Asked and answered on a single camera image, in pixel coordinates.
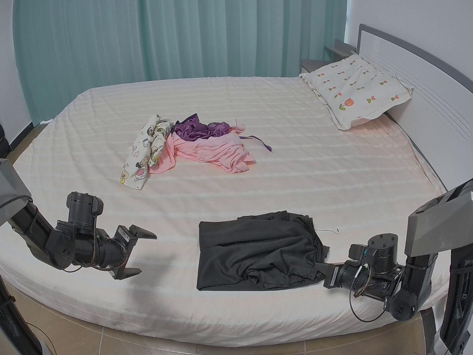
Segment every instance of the curtain fold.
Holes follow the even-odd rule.
[[[144,80],[296,76],[343,39],[347,0],[14,0],[34,124],[83,91]]]

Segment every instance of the pink cloth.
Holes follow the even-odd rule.
[[[169,134],[157,164],[150,168],[151,174],[161,174],[175,166],[174,156],[213,163],[229,173],[248,170],[247,163],[254,158],[243,145],[238,130],[208,139],[185,141],[176,133]]]

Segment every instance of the bed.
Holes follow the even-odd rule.
[[[360,53],[373,49],[369,36],[361,44]],[[177,159],[174,169],[151,175],[142,191],[122,186],[128,146],[147,118],[158,113],[175,121],[195,112],[202,122],[236,119],[246,126],[245,135],[263,139],[273,152],[248,140],[256,159],[248,172],[227,174]],[[392,116],[402,125],[406,110]],[[33,258],[6,224],[0,229],[2,276],[65,314],[183,342],[269,345],[380,327],[394,319],[384,314],[373,323],[359,322],[347,291],[321,283],[283,291],[198,291],[198,223],[288,210],[314,218],[317,234],[331,247],[328,262],[345,261],[352,243],[393,232],[403,263],[408,215],[445,191],[432,169],[437,171],[438,157],[426,162],[405,126],[382,115],[339,131],[300,78],[161,80],[88,90],[39,134],[15,169],[51,223],[66,219],[65,199],[79,191],[102,198],[98,227],[109,234],[119,224],[156,233],[157,240],[137,243],[128,262],[143,272],[123,281],[93,269],[66,274]],[[451,178],[446,187],[462,181]],[[439,254],[423,309],[446,295],[448,269],[449,253]],[[382,309],[367,298],[353,303],[364,318]]]

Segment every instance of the wall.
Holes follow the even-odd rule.
[[[415,44],[473,80],[473,0],[349,0],[346,41],[366,24]]]
[[[9,143],[31,122],[15,62],[12,10],[13,0],[0,0],[0,124]]]

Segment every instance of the tiled floor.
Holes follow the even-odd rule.
[[[12,162],[44,128],[36,127],[7,157]],[[179,343],[144,337],[66,316],[24,295],[13,287],[16,305],[24,319],[41,328],[54,344],[57,355],[424,355],[425,341],[422,317],[409,322],[395,322],[382,328],[356,334],[328,337],[275,346],[224,348]],[[51,348],[51,342],[38,329],[33,332]],[[12,355],[0,337],[0,354]]]

